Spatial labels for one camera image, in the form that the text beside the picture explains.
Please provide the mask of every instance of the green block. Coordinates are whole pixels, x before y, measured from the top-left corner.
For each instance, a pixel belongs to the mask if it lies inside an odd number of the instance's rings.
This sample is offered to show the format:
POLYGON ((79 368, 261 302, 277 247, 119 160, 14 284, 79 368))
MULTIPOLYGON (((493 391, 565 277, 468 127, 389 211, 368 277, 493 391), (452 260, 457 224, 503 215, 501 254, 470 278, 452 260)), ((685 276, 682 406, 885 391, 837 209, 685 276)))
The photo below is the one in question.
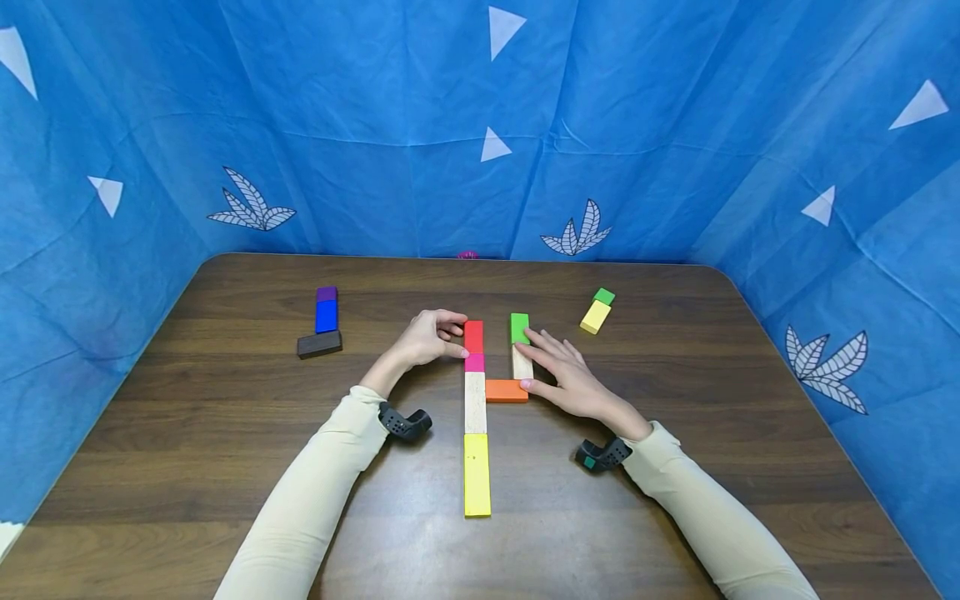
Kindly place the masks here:
POLYGON ((600 300, 607 306, 610 306, 613 303, 613 299, 616 298, 616 294, 610 290, 605 290, 600 288, 597 290, 597 293, 593 295, 594 300, 600 300))
POLYGON ((523 333, 524 327, 530 326, 530 315, 526 313, 510 313, 510 343, 530 344, 526 334, 523 333))

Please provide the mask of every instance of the yellow block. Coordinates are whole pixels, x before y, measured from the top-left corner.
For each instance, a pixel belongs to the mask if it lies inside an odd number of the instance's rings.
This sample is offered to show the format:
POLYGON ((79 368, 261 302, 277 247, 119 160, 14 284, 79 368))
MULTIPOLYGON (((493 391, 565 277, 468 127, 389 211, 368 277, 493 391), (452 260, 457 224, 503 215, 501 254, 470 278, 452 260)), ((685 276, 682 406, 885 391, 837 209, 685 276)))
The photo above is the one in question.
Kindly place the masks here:
POLYGON ((596 335, 597 331, 600 330, 600 326, 603 325, 603 322, 607 319, 607 315, 609 314, 609 306, 600 300, 594 300, 593 304, 590 305, 590 310, 587 311, 584 319, 580 321, 580 327, 582 329, 586 329, 593 335, 596 335))
POLYGON ((490 516, 490 455, 487 434, 464 436, 464 516, 490 516))

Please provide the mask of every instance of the blue fabric backdrop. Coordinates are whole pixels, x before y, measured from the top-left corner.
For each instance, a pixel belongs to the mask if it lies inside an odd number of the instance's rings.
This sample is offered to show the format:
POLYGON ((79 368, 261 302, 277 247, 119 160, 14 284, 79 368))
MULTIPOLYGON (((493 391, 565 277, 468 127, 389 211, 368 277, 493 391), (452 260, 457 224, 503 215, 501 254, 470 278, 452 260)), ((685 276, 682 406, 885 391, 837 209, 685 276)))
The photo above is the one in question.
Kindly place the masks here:
POLYGON ((960 598, 958 51, 951 0, 4 2, 0 521, 218 252, 688 261, 960 598))

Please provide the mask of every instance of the white triangle pattern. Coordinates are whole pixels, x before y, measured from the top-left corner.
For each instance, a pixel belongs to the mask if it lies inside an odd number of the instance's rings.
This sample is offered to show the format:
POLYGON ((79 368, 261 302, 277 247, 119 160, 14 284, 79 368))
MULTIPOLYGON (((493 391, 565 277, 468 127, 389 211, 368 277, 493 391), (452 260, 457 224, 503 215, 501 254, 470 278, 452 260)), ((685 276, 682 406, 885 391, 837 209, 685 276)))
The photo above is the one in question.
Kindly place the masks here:
POLYGON ((500 54, 507 42, 516 35, 527 19, 519 14, 490 7, 490 60, 500 54))
POLYGON ((13 543, 20 537, 23 527, 23 523, 0 522, 0 562, 3 562, 13 548, 13 543))
POLYGON ((944 97, 940 95, 940 90, 931 80, 926 80, 920 86, 920 91, 913 97, 913 100, 906 105, 897 120, 890 126, 890 129, 895 130, 913 125, 938 114, 943 114, 948 110, 950 108, 944 102, 944 97))
POLYGON ((27 91, 36 100, 34 73, 30 70, 27 49, 23 47, 23 40, 20 39, 20 33, 15 27, 0 29, 0 63, 13 73, 13 76, 27 88, 27 91))
POLYGON ((110 219, 116 214, 117 206, 120 205, 120 195, 123 194, 123 183, 114 180, 105 180, 99 177, 87 176, 93 187, 97 188, 97 196, 100 202, 110 215, 110 219))
POLYGON ((503 140, 500 139, 492 129, 487 127, 487 137, 483 140, 483 153, 480 155, 480 162, 487 162, 488 160, 500 158, 513 152, 513 150, 507 148, 507 145, 503 143, 503 140))
POLYGON ((824 227, 830 225, 830 215, 833 214, 833 195, 836 193, 836 185, 831 185, 830 189, 817 196, 816 200, 808 204, 801 212, 814 221, 819 221, 824 227))

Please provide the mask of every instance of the beige sleeve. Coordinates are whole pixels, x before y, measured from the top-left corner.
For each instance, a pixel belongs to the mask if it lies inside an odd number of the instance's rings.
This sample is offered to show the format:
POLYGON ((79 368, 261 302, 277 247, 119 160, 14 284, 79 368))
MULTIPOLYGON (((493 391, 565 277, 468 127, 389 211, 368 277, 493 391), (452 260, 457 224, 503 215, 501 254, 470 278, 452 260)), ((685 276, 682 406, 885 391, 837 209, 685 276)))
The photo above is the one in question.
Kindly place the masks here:
POLYGON ((680 450, 659 423, 623 466, 684 532, 713 583, 731 600, 817 598, 804 575, 760 521, 680 450))
POLYGON ((382 401, 368 388, 350 389, 280 477, 215 600, 307 597, 357 475, 387 438, 382 401))

